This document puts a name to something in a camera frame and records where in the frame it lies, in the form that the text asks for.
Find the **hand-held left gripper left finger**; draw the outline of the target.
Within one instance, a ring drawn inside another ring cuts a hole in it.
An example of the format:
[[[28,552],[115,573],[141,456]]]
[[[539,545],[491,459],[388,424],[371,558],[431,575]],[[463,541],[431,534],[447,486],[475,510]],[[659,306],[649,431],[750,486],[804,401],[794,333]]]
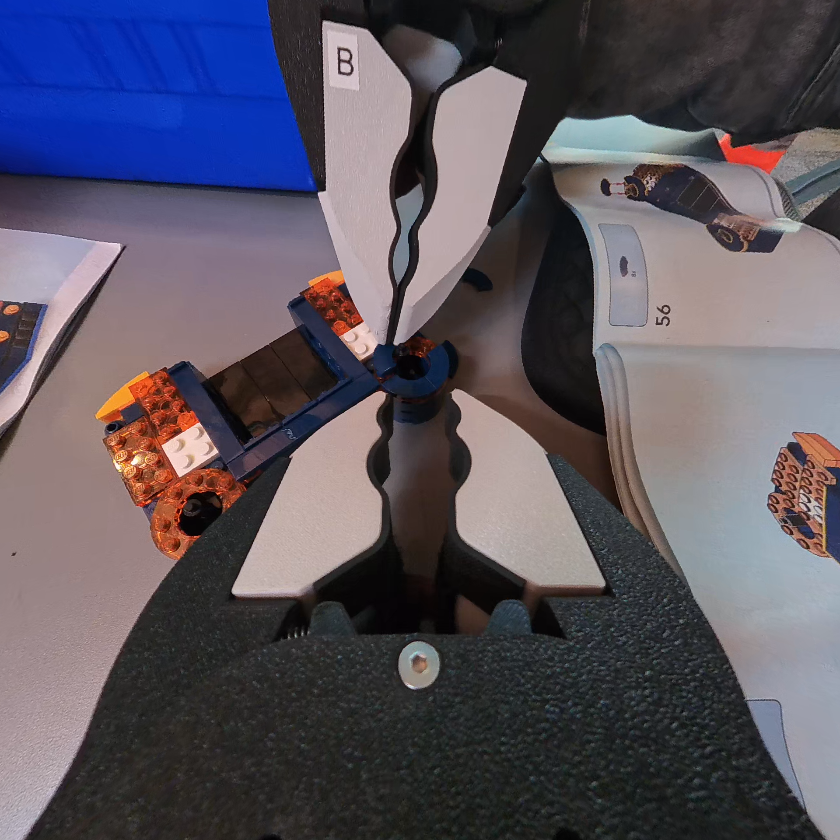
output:
[[[401,612],[401,561],[384,483],[392,401],[375,392],[321,427],[290,458],[232,594],[307,609],[341,602],[363,632]]]

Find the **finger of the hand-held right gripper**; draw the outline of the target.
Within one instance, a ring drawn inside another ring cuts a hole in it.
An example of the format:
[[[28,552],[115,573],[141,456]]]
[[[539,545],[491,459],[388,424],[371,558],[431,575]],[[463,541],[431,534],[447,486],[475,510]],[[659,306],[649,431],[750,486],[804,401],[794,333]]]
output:
[[[318,195],[353,303],[386,342],[400,223],[395,173],[418,116],[462,55],[402,24],[384,44],[363,27],[322,23],[325,189]]]
[[[525,80],[489,66],[439,92],[427,149],[434,171],[410,235],[395,341],[435,314],[489,234],[488,219],[516,126]]]

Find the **thin booklet purple arcade cover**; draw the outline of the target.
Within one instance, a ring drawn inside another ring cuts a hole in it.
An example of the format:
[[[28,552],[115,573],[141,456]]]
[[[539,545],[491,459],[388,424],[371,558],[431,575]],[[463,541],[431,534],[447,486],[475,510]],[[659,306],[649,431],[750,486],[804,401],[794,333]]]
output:
[[[1,432],[24,409],[121,244],[1,230]]]

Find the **person's right forearm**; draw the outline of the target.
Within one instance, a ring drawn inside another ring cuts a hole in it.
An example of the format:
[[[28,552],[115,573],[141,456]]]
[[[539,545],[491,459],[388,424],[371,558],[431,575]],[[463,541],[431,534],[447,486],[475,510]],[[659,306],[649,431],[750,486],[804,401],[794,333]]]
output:
[[[567,115],[757,143],[839,126],[838,1],[587,2]]]

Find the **blue orange brick model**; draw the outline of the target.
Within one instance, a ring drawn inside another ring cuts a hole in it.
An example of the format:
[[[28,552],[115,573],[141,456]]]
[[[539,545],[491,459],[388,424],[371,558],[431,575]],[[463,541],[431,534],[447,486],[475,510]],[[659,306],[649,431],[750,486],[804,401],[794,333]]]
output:
[[[378,376],[379,344],[339,270],[309,281],[288,306],[295,328],[205,377],[181,362],[144,372],[98,411],[103,443],[133,503],[150,521],[156,548],[179,560],[273,461],[376,391],[381,379],[429,371],[436,342],[416,333]],[[446,383],[429,398],[395,398],[394,418],[434,417]]]

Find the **orange grey striped cone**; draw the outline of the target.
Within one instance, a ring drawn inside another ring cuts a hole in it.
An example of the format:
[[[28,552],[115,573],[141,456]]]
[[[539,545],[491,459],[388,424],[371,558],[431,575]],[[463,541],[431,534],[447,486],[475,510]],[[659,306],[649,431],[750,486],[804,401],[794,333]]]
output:
[[[729,163],[750,165],[771,173],[782,160],[793,140],[782,139],[767,143],[744,144],[733,146],[731,135],[724,133],[718,137],[718,144],[724,158]]]

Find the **large blue plastic bin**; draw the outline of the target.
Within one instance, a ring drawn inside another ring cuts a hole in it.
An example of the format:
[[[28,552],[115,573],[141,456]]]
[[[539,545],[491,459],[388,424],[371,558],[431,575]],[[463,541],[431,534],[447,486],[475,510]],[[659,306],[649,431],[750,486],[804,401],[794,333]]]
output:
[[[316,189],[265,1],[2,1],[2,172]]]

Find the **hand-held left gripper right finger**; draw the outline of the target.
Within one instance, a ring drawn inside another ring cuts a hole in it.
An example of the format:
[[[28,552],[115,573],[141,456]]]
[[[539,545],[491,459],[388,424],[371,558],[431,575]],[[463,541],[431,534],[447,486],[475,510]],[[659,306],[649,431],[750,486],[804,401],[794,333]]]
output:
[[[607,584],[543,447],[455,390],[446,407],[455,489],[438,560],[438,631],[458,630],[459,600],[489,632],[559,632],[546,600],[603,595]]]

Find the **thick open instruction booklet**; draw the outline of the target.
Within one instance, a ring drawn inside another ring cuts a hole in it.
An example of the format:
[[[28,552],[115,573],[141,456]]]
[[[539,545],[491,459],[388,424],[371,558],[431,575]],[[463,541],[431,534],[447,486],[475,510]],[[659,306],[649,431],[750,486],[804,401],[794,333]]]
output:
[[[712,132],[567,119],[619,496],[678,564],[764,741],[838,838],[838,240]]]

